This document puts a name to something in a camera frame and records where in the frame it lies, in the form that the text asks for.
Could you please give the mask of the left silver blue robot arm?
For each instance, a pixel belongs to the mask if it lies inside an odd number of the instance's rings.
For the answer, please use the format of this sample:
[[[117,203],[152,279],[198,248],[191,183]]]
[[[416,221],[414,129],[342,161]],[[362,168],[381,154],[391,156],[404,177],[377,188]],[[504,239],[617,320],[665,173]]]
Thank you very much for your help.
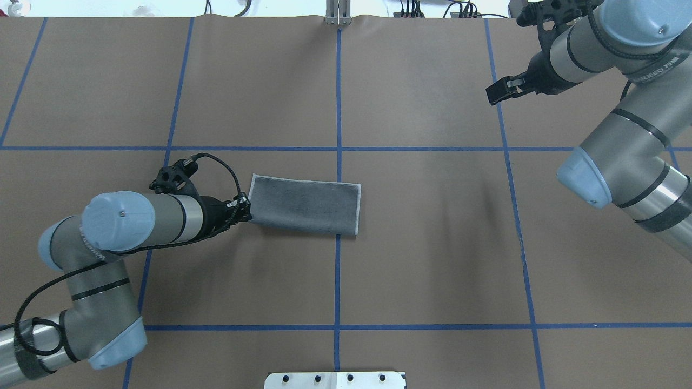
[[[214,237],[252,219],[244,193],[232,201],[131,191],[97,195],[81,214],[44,231],[38,252],[61,271],[72,307],[2,327],[2,388],[48,377],[81,360],[95,370],[122,364],[148,342],[124,258]]]

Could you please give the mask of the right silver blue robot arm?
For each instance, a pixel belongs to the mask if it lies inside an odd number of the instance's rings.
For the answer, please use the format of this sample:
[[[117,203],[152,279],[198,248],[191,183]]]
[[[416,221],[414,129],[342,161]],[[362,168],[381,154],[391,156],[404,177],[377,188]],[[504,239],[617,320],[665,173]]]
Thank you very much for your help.
[[[490,104],[557,95],[610,69],[620,101],[558,168],[558,181],[595,209],[613,204],[690,259],[690,176],[660,157],[690,128],[690,1],[539,1],[517,25],[541,49],[524,73],[487,87]]]

